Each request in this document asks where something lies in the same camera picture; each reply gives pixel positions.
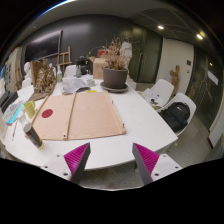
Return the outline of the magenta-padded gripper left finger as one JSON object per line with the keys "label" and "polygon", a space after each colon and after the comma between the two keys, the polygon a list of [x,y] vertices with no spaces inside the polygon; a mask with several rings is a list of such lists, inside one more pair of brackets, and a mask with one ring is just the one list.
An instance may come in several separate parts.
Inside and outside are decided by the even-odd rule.
{"label": "magenta-padded gripper left finger", "polygon": [[90,144],[83,144],[65,155],[55,155],[42,166],[42,169],[78,185],[90,152]]}

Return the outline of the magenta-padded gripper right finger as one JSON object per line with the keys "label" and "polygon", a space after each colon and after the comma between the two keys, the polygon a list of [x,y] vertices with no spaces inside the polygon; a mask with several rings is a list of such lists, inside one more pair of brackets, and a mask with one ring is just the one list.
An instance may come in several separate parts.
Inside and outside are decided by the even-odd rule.
{"label": "magenta-padded gripper right finger", "polygon": [[150,184],[182,169],[182,167],[167,154],[159,155],[137,143],[133,144],[132,153],[135,157],[144,185]]}

